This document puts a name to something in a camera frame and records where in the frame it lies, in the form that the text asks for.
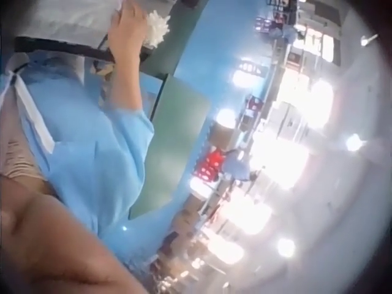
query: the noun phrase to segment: woman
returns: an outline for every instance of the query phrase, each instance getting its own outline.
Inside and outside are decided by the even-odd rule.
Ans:
[[[26,65],[23,55],[11,59],[3,78],[2,174],[58,197],[99,236],[127,214],[144,182],[153,136],[139,87],[145,18],[129,1],[113,17],[108,41],[116,77],[104,107],[83,87],[83,61],[51,56]]]

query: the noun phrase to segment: blue cloth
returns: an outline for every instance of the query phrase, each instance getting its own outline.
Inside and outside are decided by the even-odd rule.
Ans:
[[[90,231],[103,234],[140,195],[151,122],[142,110],[99,107],[66,66],[33,64],[21,77],[55,142],[52,153],[43,148],[20,108],[39,168],[69,210]]]
[[[293,44],[298,37],[298,33],[293,26],[283,24],[283,29],[274,28],[270,30],[269,36],[273,39],[284,38],[287,43]]]
[[[231,175],[238,181],[250,180],[251,169],[247,162],[238,159],[240,151],[236,150],[226,155],[222,164],[222,172]]]

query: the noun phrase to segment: bare skin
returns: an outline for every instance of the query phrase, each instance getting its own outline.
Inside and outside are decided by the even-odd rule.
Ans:
[[[116,61],[116,107],[142,109],[139,53],[146,31],[145,13],[126,1],[108,33]],[[1,249],[36,293],[147,293],[62,203],[43,195],[46,185],[31,178],[14,180],[0,178]]]

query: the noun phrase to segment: green panel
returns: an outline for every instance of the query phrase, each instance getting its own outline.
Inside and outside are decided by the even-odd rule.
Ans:
[[[208,99],[172,76],[164,81],[158,99],[153,117],[155,135],[146,158],[146,182],[131,209],[131,219],[172,199],[209,112]]]
[[[152,55],[141,64],[141,71],[157,78],[162,75],[174,75],[179,59],[183,55],[190,35],[207,5],[208,0],[200,0],[197,7],[190,9],[181,1],[173,6],[168,25],[170,32],[165,36]]]

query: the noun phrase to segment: window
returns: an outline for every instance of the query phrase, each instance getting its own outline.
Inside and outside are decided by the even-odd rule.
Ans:
[[[305,34],[304,40],[296,40],[293,44],[295,48],[305,50],[316,56],[321,56],[325,61],[333,62],[334,39],[331,36],[323,35],[321,32],[303,25],[296,25],[297,30]]]

